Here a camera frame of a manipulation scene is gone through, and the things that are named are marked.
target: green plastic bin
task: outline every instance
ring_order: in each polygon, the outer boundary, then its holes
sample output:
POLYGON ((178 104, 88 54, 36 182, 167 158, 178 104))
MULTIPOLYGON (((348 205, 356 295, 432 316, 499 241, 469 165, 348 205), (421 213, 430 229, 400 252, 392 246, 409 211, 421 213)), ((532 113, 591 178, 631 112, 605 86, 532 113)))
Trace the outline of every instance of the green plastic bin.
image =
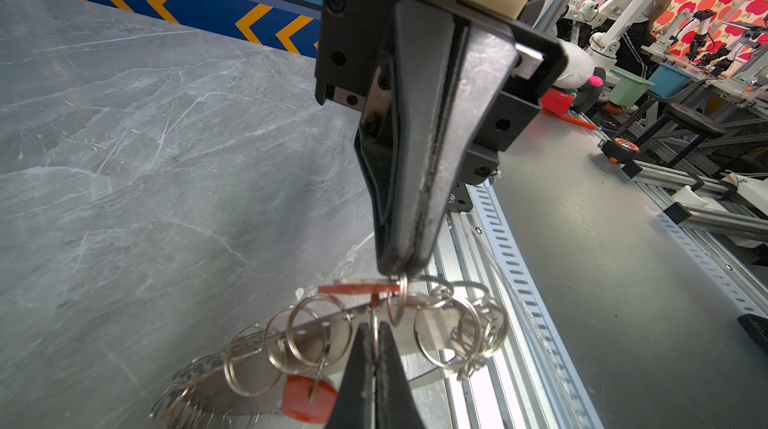
POLYGON ((610 71, 620 79, 619 84, 616 84, 616 87, 608 94, 608 100, 614 106, 631 107, 640 96, 645 94, 645 91, 654 85, 653 82, 618 67, 614 67, 610 71))

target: bundle of keys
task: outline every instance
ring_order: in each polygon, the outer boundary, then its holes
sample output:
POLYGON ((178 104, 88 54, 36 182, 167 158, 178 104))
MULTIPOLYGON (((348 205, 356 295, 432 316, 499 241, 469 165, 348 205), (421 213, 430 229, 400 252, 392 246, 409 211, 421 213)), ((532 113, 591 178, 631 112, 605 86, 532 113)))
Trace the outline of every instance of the bundle of keys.
POLYGON ((411 390, 472 376, 502 347, 508 328, 505 311, 477 282, 431 275, 337 281, 275 312, 264 325, 237 331, 222 351, 182 367, 150 417, 167 429, 252 427, 261 414, 366 429, 374 416, 379 427, 407 417, 409 427, 419 427, 411 390), (432 287, 414 291, 414 282, 432 287), (467 287, 480 297, 456 293, 467 287), (371 300, 348 309, 340 295, 371 300), (322 302, 338 311, 320 316, 310 308, 322 302), (287 320, 278 331, 281 315, 287 320), (300 316, 310 321, 297 324, 300 316), (433 355, 437 351, 443 357, 433 355), (409 381, 400 357, 419 352, 436 367, 409 381), (453 356, 445 360, 447 354, 453 356), (337 389, 328 376, 342 371, 337 389))

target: person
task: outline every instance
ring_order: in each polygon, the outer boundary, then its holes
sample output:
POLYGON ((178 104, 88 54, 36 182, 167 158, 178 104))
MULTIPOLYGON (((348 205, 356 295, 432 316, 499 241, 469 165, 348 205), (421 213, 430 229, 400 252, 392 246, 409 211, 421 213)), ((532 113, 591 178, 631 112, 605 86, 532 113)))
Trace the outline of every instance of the person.
MULTIPOLYGON (((628 70, 642 78, 649 78, 658 64, 650 60, 647 53, 643 52, 642 46, 648 46, 653 43, 655 38, 650 33, 654 22, 663 14, 672 0, 654 0, 644 11, 638 14, 634 23, 629 26, 622 35, 620 46, 616 52, 616 66, 628 70)), ((619 18, 621 11, 617 10, 605 23, 598 27, 595 32, 606 32, 608 28, 619 18)))

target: gray metal table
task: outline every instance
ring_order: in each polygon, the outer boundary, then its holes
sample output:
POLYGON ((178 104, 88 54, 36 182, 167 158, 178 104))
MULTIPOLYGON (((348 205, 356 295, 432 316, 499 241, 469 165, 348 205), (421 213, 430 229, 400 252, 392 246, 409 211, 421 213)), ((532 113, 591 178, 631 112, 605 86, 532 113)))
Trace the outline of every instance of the gray metal table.
MULTIPOLYGON (((160 427, 193 357, 376 273, 360 115, 317 105, 312 59, 80 0, 0 13, 4 427, 160 427)), ((449 426, 441 385, 416 401, 449 426)))
POLYGON ((539 116, 494 189, 607 429, 764 427, 768 355, 744 313, 580 128, 539 116))

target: blue plastic bin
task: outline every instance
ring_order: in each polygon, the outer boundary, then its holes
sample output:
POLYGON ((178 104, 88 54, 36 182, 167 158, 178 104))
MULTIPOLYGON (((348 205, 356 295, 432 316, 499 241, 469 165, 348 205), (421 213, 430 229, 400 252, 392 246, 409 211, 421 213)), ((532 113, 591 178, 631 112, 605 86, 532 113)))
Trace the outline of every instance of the blue plastic bin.
POLYGON ((692 78, 694 77, 683 69, 660 64, 654 75, 648 79, 654 83, 650 92, 658 97, 672 97, 686 87, 692 78))

